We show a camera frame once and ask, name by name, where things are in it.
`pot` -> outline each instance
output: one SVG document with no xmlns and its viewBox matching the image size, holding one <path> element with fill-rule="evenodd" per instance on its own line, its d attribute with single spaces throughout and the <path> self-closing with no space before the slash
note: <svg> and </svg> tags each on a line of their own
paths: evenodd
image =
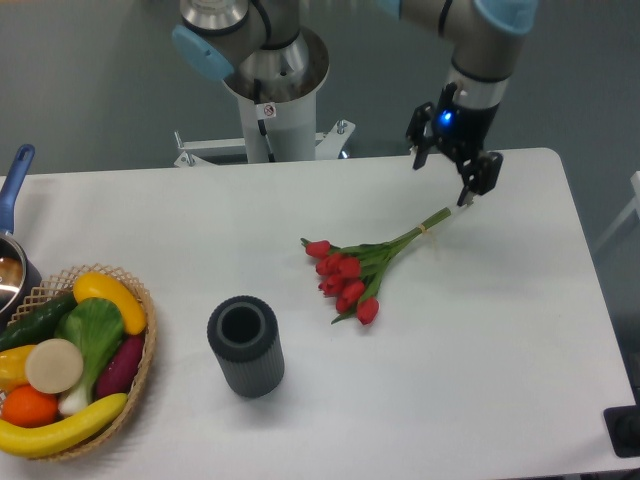
<svg viewBox="0 0 640 480">
<path fill-rule="evenodd" d="M 18 149 L 0 190 L 0 333 L 24 297 L 41 280 L 40 273 L 12 236 L 16 199 L 35 153 L 32 145 Z"/>
</svg>

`ribbed cylinder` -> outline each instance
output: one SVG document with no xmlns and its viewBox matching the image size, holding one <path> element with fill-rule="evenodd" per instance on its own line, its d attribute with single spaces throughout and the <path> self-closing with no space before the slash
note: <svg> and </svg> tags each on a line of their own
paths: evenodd
<svg viewBox="0 0 640 480">
<path fill-rule="evenodd" d="M 250 296 L 230 298 L 209 319 L 207 338 L 231 389 L 260 397 L 278 386 L 284 357 L 273 310 Z"/>
</svg>

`orange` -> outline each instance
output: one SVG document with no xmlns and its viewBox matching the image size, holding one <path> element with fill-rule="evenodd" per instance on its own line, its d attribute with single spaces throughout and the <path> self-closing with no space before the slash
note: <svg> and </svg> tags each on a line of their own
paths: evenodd
<svg viewBox="0 0 640 480">
<path fill-rule="evenodd" d="M 56 421 L 58 399 L 40 393 L 31 385 L 12 391 L 2 406 L 2 419 L 24 428 L 43 427 Z"/>
</svg>

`purple eggplant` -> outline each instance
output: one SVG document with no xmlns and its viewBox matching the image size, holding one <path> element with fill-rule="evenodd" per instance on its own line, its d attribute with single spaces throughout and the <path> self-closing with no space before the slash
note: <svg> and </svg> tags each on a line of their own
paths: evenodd
<svg viewBox="0 0 640 480">
<path fill-rule="evenodd" d="M 114 393 L 128 393 L 142 359 L 144 337 L 127 337 L 96 382 L 96 400 Z"/>
</svg>

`wicker basket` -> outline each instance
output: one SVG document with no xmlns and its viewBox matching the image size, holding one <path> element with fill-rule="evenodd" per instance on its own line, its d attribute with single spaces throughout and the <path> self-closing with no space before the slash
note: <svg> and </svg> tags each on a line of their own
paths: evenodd
<svg viewBox="0 0 640 480">
<path fill-rule="evenodd" d="M 35 307 L 42 305 L 62 292 L 70 291 L 76 279 L 83 273 L 90 271 L 104 273 L 119 280 L 131 293 L 133 293 L 133 295 L 138 299 L 138 302 L 142 305 L 147 317 L 147 328 L 145 330 L 145 343 L 142 360 L 140 360 L 140 364 L 138 365 L 138 373 L 133 381 L 131 390 L 129 391 L 129 397 L 124 410 L 109 426 L 74 447 L 54 455 L 37 458 L 37 460 L 62 461 L 78 457 L 98 448 L 104 442 L 109 440 L 118 430 L 120 430 L 124 422 L 131 416 L 131 412 L 138 403 L 140 394 L 147 379 L 147 374 L 149 373 L 153 354 L 156 349 L 156 316 L 149 291 L 144 288 L 144 285 L 137 278 L 123 269 L 102 266 L 99 264 L 93 266 L 82 265 L 81 267 L 73 267 L 70 270 L 63 270 L 59 274 L 51 276 L 47 280 L 43 280 L 40 286 L 35 287 L 31 291 L 31 295 L 24 299 L 22 305 L 18 307 L 16 313 L 11 317 L 10 323 L 19 322 L 20 319 L 31 312 Z M 5 397 L 4 392 L 0 391 L 0 407 L 2 406 Z"/>
</svg>

